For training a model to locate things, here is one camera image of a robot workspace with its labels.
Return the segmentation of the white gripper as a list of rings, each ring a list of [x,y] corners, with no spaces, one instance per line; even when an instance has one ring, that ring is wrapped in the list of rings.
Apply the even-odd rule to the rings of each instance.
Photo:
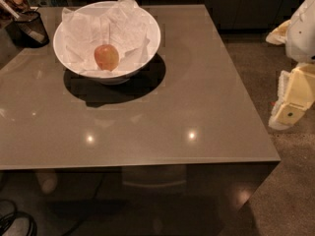
[[[299,62],[279,77],[278,100],[269,126],[285,130],[294,126],[315,102],[315,0],[304,0],[290,20],[266,37],[268,43],[285,44],[286,56]]]

